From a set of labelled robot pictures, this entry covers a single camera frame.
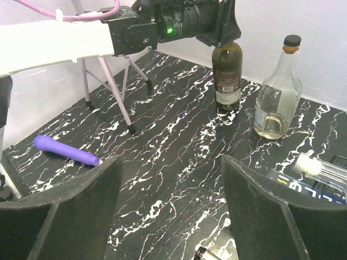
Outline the dark brown wine bottle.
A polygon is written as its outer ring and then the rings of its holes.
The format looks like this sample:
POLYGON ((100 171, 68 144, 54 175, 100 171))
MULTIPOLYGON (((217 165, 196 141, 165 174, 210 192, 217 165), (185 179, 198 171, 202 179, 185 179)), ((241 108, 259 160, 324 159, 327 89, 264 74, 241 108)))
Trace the dark brown wine bottle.
POLYGON ((239 108, 242 59, 242 49, 234 41, 215 48, 212 53, 215 101, 223 111, 235 111, 239 108))

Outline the green wine bottle silver neck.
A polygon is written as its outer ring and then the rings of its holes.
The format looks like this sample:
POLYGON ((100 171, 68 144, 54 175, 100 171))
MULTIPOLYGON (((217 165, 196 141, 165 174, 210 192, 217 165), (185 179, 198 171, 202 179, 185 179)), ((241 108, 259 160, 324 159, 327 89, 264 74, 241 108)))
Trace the green wine bottle silver neck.
POLYGON ((193 259, 225 259, 238 260, 236 244, 233 238, 224 242, 216 241, 208 246, 199 245, 196 247, 193 259))

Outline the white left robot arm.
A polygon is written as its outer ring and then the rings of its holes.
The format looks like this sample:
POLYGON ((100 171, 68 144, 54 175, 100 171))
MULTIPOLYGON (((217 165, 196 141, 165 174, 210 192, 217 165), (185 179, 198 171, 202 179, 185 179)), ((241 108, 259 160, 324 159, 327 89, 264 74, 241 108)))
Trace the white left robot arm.
POLYGON ((234 1, 136 1, 133 6, 116 2, 112 8, 75 16, 35 11, 47 20, 1 26, 2 126, 13 74, 89 57, 130 55, 183 38, 222 47, 241 36, 234 1))

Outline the purple marker pen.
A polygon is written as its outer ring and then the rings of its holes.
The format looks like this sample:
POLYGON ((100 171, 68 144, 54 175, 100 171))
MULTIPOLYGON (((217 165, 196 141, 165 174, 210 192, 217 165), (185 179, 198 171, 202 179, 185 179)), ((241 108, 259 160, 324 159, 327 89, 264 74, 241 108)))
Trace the purple marker pen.
POLYGON ((38 135, 34 139, 34 146, 44 152, 52 152, 80 163, 98 166, 100 159, 92 153, 66 145, 46 135, 38 135))

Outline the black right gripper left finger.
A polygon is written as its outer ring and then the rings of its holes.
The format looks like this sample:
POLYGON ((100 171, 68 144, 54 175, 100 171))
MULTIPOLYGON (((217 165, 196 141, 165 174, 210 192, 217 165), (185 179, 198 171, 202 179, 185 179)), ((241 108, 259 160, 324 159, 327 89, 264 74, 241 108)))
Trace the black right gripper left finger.
POLYGON ((114 156, 16 202, 1 203, 1 259, 103 259, 123 178, 114 156))

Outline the blue clear tall bottle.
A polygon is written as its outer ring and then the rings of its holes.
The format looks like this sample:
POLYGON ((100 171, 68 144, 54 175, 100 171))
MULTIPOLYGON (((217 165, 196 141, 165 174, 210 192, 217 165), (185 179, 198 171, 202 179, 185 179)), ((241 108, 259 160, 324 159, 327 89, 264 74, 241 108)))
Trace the blue clear tall bottle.
POLYGON ((292 170, 301 178, 296 179, 274 169, 268 172, 267 178, 316 199, 346 204, 345 157, 335 155, 326 162, 301 153, 292 170))

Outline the lilac music stand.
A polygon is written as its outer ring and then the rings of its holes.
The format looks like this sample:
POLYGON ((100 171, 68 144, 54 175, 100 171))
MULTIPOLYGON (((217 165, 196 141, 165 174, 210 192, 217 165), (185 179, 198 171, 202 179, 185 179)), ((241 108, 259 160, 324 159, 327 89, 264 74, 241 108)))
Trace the lilac music stand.
POLYGON ((88 108, 92 108, 90 96, 89 96, 89 86, 88 86, 88 79, 87 75, 89 74, 92 76, 94 79, 96 79, 99 83, 101 83, 104 87, 109 89, 113 96, 115 97, 118 107, 124 117, 124 120, 126 122, 126 125, 128 127, 128 131, 131 135, 134 135, 136 133, 136 129, 126 111, 126 108, 124 106, 124 98, 125 98, 125 93, 126 93, 126 86, 127 86, 127 78, 128 78, 128 69, 129 65, 131 65, 135 71, 142 77, 142 79, 146 82, 147 86, 149 89, 152 87, 152 82, 151 80, 147 77, 147 75, 136 65, 134 61, 131 60, 131 58, 127 55, 124 56, 124 59, 126 61, 126 68, 124 72, 124 78, 123 78, 123 87, 122 90, 119 90, 118 85, 116 84, 114 78, 112 77, 110 68, 104 58, 98 58, 99 63, 103 69, 103 72, 106 76, 107 83, 102 82, 98 77, 96 77, 91 71, 87 70, 86 68, 86 61, 83 58, 81 60, 81 71, 82 71, 82 79, 83 79, 83 89, 84 89, 84 94, 85 94, 85 104, 88 108))

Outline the clear bottle black cork cap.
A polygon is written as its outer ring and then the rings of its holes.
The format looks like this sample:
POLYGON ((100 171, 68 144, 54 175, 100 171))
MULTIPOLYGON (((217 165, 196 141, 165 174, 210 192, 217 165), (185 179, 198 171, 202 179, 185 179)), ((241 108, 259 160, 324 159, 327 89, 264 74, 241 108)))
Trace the clear bottle black cork cap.
POLYGON ((298 35, 284 38, 277 68, 263 81, 258 91, 254 130, 265 139, 283 137, 297 110, 303 89, 295 74, 300 44, 301 37, 298 35))

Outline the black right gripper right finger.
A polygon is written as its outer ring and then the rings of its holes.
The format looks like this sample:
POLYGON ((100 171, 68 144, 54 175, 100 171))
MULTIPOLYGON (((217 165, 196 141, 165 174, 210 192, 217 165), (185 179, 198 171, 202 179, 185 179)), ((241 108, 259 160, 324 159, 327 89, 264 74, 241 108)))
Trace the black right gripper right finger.
POLYGON ((239 259, 346 259, 346 205, 309 197, 224 155, 239 259))

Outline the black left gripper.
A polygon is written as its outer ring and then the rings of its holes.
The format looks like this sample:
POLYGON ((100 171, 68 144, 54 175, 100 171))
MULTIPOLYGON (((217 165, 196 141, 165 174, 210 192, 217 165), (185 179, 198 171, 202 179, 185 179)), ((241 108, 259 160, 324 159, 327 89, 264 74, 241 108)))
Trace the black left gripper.
POLYGON ((185 1, 189 16, 189 38, 217 48, 241 37, 235 1, 185 1))

